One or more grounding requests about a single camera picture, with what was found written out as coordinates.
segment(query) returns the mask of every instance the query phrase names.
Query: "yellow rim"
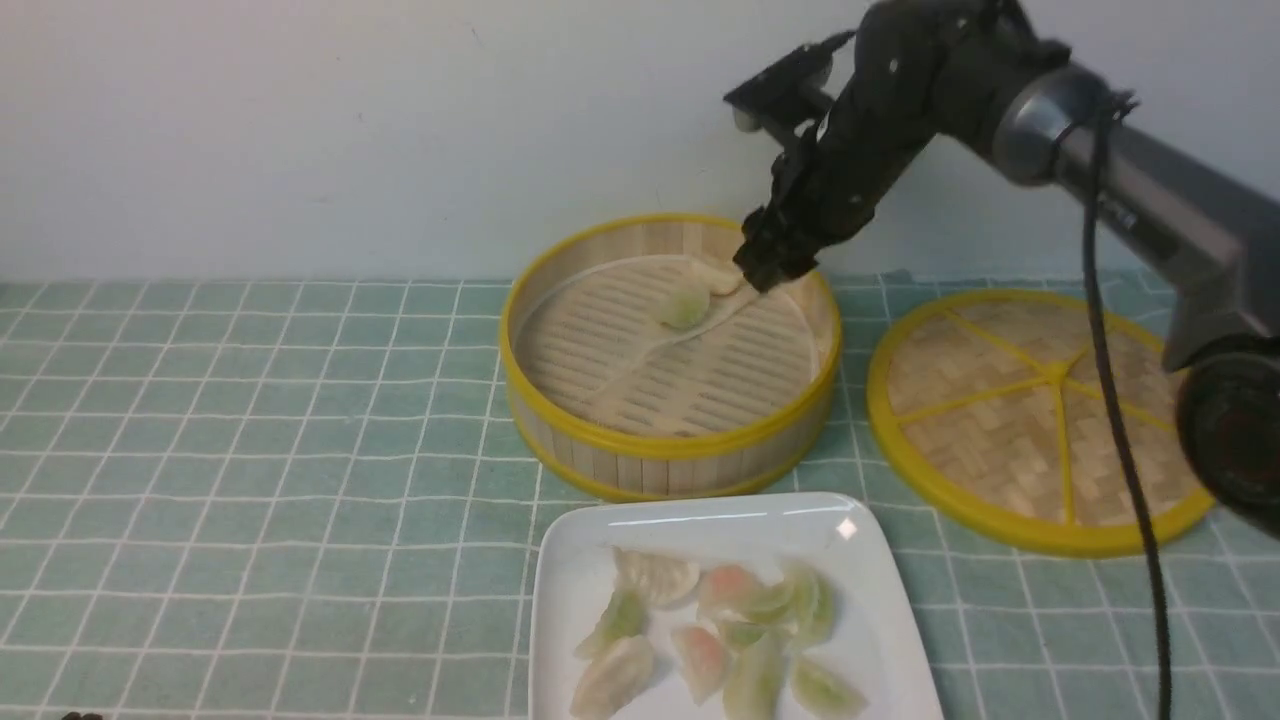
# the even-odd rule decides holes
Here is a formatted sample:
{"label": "yellow rim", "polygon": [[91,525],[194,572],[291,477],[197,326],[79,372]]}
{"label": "yellow rim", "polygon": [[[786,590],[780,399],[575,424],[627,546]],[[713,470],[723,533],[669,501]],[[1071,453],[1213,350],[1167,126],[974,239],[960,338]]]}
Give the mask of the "yellow rim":
{"label": "yellow rim", "polygon": [[612,223],[589,228],[558,242],[554,247],[539,256],[538,260],[535,260],[532,265],[530,265],[529,269],[520,275],[520,279],[517,279],[515,286],[512,286],[511,293],[507,296],[507,302],[502,309],[502,322],[498,327],[498,350],[502,355],[502,363],[507,369],[507,383],[520,395],[520,398],[529,405],[529,409],[550,424],[552,428],[566,433],[575,439],[618,455],[650,460],[690,460],[709,455],[733,452],[736,450],[753,446],[777,433],[782,428],[791,425],[815,402],[820,402],[826,388],[831,387],[832,379],[835,378],[842,342],[840,310],[836,306],[836,297],[831,293],[831,287],[820,274],[814,273],[819,287],[823,290],[823,299],[829,304],[831,316],[835,319],[835,327],[832,328],[831,351],[822,359],[818,377],[809,384],[800,397],[778,413],[727,433],[713,433],[692,438],[660,438],[636,437],[611,430],[594,423],[589,423],[576,415],[571,415],[570,413],[562,410],[558,405],[547,400],[547,397],[544,397],[543,393],[534,387],[534,384],[529,380],[529,377],[525,375],[524,370],[521,370],[520,365],[516,363],[516,354],[511,346],[511,306],[512,301],[524,292],[525,283],[534,273],[536,273],[552,258],[564,251],[564,249],[577,242],[582,242],[593,236],[621,227],[662,222],[703,223],[733,231],[740,229],[737,223],[724,218],[685,213],[662,213],[655,215],[623,218]]}
{"label": "yellow rim", "polygon": [[[1065,555],[1070,557],[1114,557],[1119,555],[1135,555],[1142,552],[1142,537],[1138,527],[1123,525],[1108,528],[1085,528],[1079,525],[1064,525],[1034,520],[989,505],[977,496],[954,484],[942,473],[936,470],[908,441],[902,433],[902,418],[899,418],[888,400],[888,373],[897,348],[911,336],[925,320],[938,314],[951,311],[956,307],[975,302],[989,302],[1000,300],[1021,300],[1030,302],[1047,302],[1061,307],[1085,310],[1087,305],[1074,297],[1055,295],[1050,292],[1037,292],[1028,290],[979,290],[951,295],[941,300],[929,302],[915,309],[901,320],[897,320],[884,334],[884,338],[876,347],[872,355],[870,369],[867,378],[867,409],[870,416],[872,432],[876,434],[884,457],[893,470],[906,480],[925,500],[940,510],[954,518],[956,521],[973,528],[974,530],[998,539],[1004,543],[1024,550],[1043,552],[1050,555]],[[1107,324],[1125,334],[1133,337],[1147,347],[1160,351],[1161,341],[1155,334],[1147,332],[1142,325],[1132,323],[1115,315],[1107,316]],[[988,337],[1002,350],[1018,356],[1033,368],[1044,370],[1032,357],[1025,355],[1012,343],[1000,338]],[[1073,383],[1074,380],[1061,378],[1041,378],[1036,382],[1018,383],[1007,388],[1000,388],[988,393],[977,393],[954,405],[964,405],[982,397],[998,395],[1000,392],[1012,392],[1020,387],[1050,383]],[[1061,393],[1057,401],[1059,413],[1059,445],[1065,447],[1066,425],[1062,420]],[[1167,423],[1151,418],[1134,409],[1128,409],[1126,414],[1152,421],[1157,428],[1172,432]],[[1064,469],[1064,482],[1070,483],[1069,469]],[[1070,503],[1071,495],[1064,500]],[[1213,506],[1213,498],[1203,488],[1196,488],[1187,498],[1172,509],[1153,519],[1156,538],[1164,543],[1190,529]]]}
{"label": "yellow rim", "polygon": [[690,500],[695,497],[722,497],[728,495],[756,493],[769,487],[771,484],[776,483],[778,479],[782,478],[782,475],[790,473],[801,460],[804,460],[804,456],[808,455],[810,450],[813,450],[813,446],[818,442],[818,438],[822,437],[820,432],[813,433],[813,437],[808,438],[800,447],[800,450],[795,455],[788,457],[786,462],[780,465],[777,469],[764,473],[763,475],[759,475],[744,483],[739,483],[736,486],[718,488],[712,492],[681,495],[676,497],[666,495],[645,495],[643,492],[632,492],[613,486],[607,486],[604,483],[598,483],[591,478],[588,478],[582,473],[579,473],[577,470],[561,462],[559,460],[556,460],[556,457],[552,456],[552,454],[547,452],[543,448],[543,446],[538,445],[534,437],[525,429],[525,424],[520,421],[520,418],[512,418],[512,420],[515,420],[516,423],[516,432],[518,432],[520,437],[525,439],[525,445],[529,446],[534,456],[538,457],[538,460],[543,465],[545,465],[548,470],[556,473],[557,477],[562,478],[564,482],[576,487],[577,489],[588,495],[594,495],[595,497],[599,497],[600,500],[607,500],[609,502],[653,502],[655,500]]}

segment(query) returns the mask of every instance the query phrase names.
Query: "green dumpling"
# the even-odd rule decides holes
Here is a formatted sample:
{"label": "green dumpling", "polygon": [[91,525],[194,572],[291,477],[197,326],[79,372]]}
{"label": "green dumpling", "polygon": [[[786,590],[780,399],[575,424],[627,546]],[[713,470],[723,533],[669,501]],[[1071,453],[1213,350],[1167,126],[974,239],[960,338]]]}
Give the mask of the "green dumpling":
{"label": "green dumpling", "polygon": [[786,674],[782,641],[769,630],[742,651],[730,670],[721,693],[726,720],[773,720]]}
{"label": "green dumpling", "polygon": [[737,614],[748,623],[756,625],[776,625],[792,612],[795,587],[790,578],[762,588],[737,609]]}
{"label": "green dumpling", "polygon": [[860,692],[805,656],[792,661],[791,696],[818,720],[849,720],[867,708]]}
{"label": "green dumpling", "polygon": [[666,300],[659,302],[653,316],[669,328],[689,331],[703,322],[710,307],[710,290],[701,283],[686,283],[673,290]]}
{"label": "green dumpling", "polygon": [[716,630],[721,635],[721,642],[728,646],[730,650],[742,652],[759,642],[764,637],[764,633],[769,632],[769,628],[767,625],[756,625],[755,623],[719,620],[716,623]]}
{"label": "green dumpling", "polygon": [[645,606],[640,596],[635,591],[618,588],[613,591],[613,597],[595,623],[595,629],[579,643],[573,655],[581,660],[594,660],[614,642],[644,632],[644,621]]}
{"label": "green dumpling", "polygon": [[831,584],[813,566],[797,560],[787,564],[786,578],[792,588],[796,623],[792,647],[804,650],[827,642],[836,625],[836,593]]}

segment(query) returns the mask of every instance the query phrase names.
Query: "dumpling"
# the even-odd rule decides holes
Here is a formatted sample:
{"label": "dumpling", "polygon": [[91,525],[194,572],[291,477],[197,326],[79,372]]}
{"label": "dumpling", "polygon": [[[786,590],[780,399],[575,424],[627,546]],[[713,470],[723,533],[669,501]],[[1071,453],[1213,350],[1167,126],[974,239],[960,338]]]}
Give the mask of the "dumpling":
{"label": "dumpling", "polygon": [[701,281],[712,295],[733,295],[742,286],[742,270],[732,263],[698,258],[694,260],[694,277]]}
{"label": "dumpling", "polygon": [[831,584],[813,566],[799,560],[787,562],[786,575],[795,593],[791,598],[796,621],[792,647],[804,650],[827,642],[836,624],[836,593]]}
{"label": "dumpling", "polygon": [[741,565],[721,565],[707,573],[698,587],[698,616],[716,618],[726,610],[741,607],[760,592],[760,580]]}
{"label": "dumpling", "polygon": [[684,625],[671,632],[671,644],[680,659],[680,675],[689,685],[694,705],[707,698],[724,684],[728,673],[728,652],[716,635],[699,625]]}
{"label": "dumpling", "polygon": [[744,650],[751,647],[764,633],[769,632],[767,625],[756,625],[755,623],[742,623],[739,620],[718,620],[716,623],[716,630],[721,634],[721,641],[732,650],[733,652],[742,652]]}
{"label": "dumpling", "polygon": [[791,666],[791,694],[818,720],[849,720],[867,708],[867,698],[835,673],[805,656]]}
{"label": "dumpling", "polygon": [[795,585],[790,578],[760,588],[736,610],[744,620],[756,625],[782,623],[791,615]]}
{"label": "dumpling", "polygon": [[590,635],[579,643],[573,655],[591,660],[621,638],[639,635],[644,630],[645,607],[640,596],[628,588],[617,588],[608,607],[595,623]]}
{"label": "dumpling", "polygon": [[695,328],[712,307],[712,292],[700,282],[684,283],[671,292],[653,310],[659,323],[677,329]]}
{"label": "dumpling", "polygon": [[653,607],[667,607],[684,600],[698,587],[701,569],[696,562],[677,557],[613,548],[618,587],[635,591]]}
{"label": "dumpling", "polygon": [[653,670],[653,644],[644,635],[616,641],[586,666],[573,691],[570,715],[608,720],[648,687]]}
{"label": "dumpling", "polygon": [[726,720],[773,720],[786,680],[786,659],[776,633],[742,651],[724,682]]}

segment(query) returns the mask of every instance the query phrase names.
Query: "white dumpling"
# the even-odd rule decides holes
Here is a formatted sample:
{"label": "white dumpling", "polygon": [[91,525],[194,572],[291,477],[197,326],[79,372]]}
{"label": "white dumpling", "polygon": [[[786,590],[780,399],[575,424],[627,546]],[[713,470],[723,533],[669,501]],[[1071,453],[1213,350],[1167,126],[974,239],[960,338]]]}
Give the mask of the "white dumpling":
{"label": "white dumpling", "polygon": [[573,691],[570,715],[608,720],[639,696],[653,678],[653,644],[644,635],[622,638],[591,661]]}
{"label": "white dumpling", "polygon": [[849,720],[867,708],[867,698],[852,685],[804,656],[791,667],[791,694],[818,720]]}
{"label": "white dumpling", "polygon": [[726,720],[773,720],[786,670],[781,638],[773,632],[764,633],[739,655],[724,682]]}
{"label": "white dumpling", "polygon": [[712,295],[733,295],[742,286],[742,272],[732,263],[698,258],[694,260],[694,277],[698,278]]}
{"label": "white dumpling", "polygon": [[653,552],[613,548],[618,587],[635,591],[650,607],[675,605],[694,592],[701,569],[696,562]]}
{"label": "white dumpling", "polygon": [[707,702],[724,684],[728,673],[728,651],[699,625],[684,625],[671,632],[671,644],[680,659],[680,675],[689,687],[694,705]]}

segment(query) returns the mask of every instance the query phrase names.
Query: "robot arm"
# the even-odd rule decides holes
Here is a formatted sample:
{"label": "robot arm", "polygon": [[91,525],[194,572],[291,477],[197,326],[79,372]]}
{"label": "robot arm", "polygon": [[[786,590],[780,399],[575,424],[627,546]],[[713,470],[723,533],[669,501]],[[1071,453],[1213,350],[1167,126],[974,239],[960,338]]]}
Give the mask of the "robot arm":
{"label": "robot arm", "polygon": [[[851,38],[855,73],[832,100],[818,86]],[[741,129],[783,147],[735,263],[762,292],[808,273],[934,135],[1011,183],[1092,202],[1094,120],[1114,99],[1014,1],[879,0],[856,37],[803,46],[726,96]],[[1164,365],[1190,368],[1183,448],[1219,500],[1280,537],[1280,205],[1137,129],[1107,147],[1098,217],[1178,293]]]}

